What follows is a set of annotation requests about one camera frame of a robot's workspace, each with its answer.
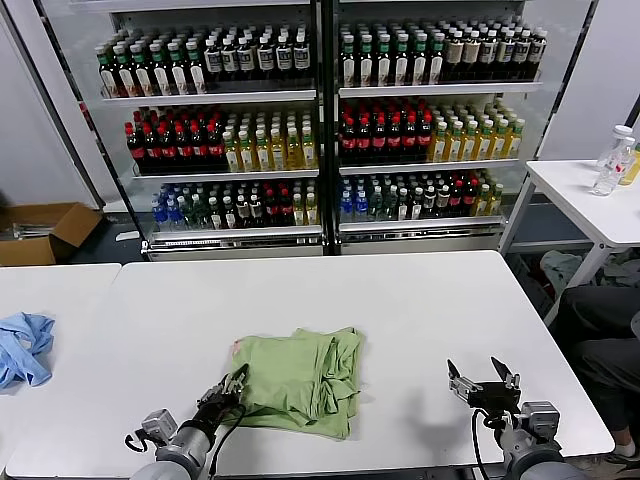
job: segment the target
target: blue cloth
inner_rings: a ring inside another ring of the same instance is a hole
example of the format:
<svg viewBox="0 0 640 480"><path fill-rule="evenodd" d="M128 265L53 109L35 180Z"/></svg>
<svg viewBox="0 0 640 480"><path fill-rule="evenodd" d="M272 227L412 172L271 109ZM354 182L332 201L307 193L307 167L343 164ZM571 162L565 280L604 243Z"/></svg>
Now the blue cloth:
<svg viewBox="0 0 640 480"><path fill-rule="evenodd" d="M44 315L22 312L0 320L0 389L16 378L31 386L51 378L51 372L34 355L51 350L53 323Z"/></svg>

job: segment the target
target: dark pants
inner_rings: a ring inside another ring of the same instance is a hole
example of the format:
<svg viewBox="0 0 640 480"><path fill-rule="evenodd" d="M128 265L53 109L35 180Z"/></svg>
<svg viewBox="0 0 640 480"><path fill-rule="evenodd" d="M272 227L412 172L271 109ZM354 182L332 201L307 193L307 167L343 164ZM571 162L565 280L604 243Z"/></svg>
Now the dark pants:
<svg viewBox="0 0 640 480"><path fill-rule="evenodd" d="M630 328L638 311L640 289L576 287L562 294L551 325L558 346L611 431L629 426L630 403L640 413L640 340Z"/></svg>

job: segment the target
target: cardboard box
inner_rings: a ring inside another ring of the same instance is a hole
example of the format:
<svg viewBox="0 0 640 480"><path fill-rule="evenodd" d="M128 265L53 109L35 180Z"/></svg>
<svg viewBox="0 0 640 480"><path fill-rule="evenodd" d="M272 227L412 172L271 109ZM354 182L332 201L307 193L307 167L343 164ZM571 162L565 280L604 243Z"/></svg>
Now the cardboard box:
<svg viewBox="0 0 640 480"><path fill-rule="evenodd" d="M55 265L82 245L102 216L81 203L23 205L0 209L0 230L13 223L55 225L46 237L0 240L0 265Z"/></svg>

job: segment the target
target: beverage cooler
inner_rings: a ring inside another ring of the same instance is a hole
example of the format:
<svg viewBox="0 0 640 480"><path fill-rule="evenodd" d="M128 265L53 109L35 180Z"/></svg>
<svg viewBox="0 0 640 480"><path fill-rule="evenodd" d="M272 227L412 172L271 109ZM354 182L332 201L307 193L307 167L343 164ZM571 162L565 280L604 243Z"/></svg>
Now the beverage cooler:
<svg viewBox="0 0 640 480"><path fill-rule="evenodd" d="M41 4L170 260L495 248L591 2Z"/></svg>

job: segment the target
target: black cable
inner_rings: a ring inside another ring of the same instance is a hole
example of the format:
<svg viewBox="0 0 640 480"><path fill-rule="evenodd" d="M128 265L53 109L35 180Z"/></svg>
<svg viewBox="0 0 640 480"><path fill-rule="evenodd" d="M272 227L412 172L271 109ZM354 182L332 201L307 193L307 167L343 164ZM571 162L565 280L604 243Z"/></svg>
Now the black cable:
<svg viewBox="0 0 640 480"><path fill-rule="evenodd" d="M480 458L480 447L478 447L478 431L476 426L476 421L478 420L478 414L483 414L488 417L487 412L477 408L473 412L473 416L471 417L471 436L473 437L473 450L476 453L476 462L478 462L478 468L480 469L480 473L482 474L482 478L484 480L489 480L489 476L487 475L486 470L484 469L484 465L482 464L482 459Z"/></svg>
<svg viewBox="0 0 640 480"><path fill-rule="evenodd" d="M213 458L211 459L211 466L209 467L209 480L211 480L216 474L216 470L218 468L218 465L217 465L218 454L220 453L220 449L222 448L222 445L224 445L224 442L227 440L227 438L229 438L229 435L231 435L231 433L236 429L236 427L240 424L245 414L247 413L247 407L245 407L242 404L238 405L236 408L240 410L240 416L236 419L235 423L231 426L231 428L227 430L227 433L224 434L224 436L222 437L222 440L220 440L220 443L218 444L218 448L216 448L216 451L213 454Z"/></svg>

